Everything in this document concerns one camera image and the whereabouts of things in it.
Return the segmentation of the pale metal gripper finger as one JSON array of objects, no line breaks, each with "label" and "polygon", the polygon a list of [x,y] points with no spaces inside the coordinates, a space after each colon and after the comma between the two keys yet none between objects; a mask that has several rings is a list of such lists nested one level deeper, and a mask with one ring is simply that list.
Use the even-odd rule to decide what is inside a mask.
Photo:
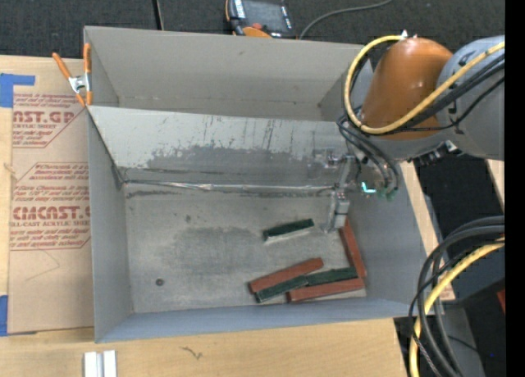
[{"label": "pale metal gripper finger", "polygon": [[340,198],[336,201],[333,217],[333,228],[340,229],[345,225],[346,218],[349,211],[349,200],[347,198]]},{"label": "pale metal gripper finger", "polygon": [[337,203],[337,194],[335,191],[331,191],[329,204],[326,209],[326,219],[321,225],[321,230],[324,233],[330,233],[334,229],[335,216],[336,216],[336,203]]}]

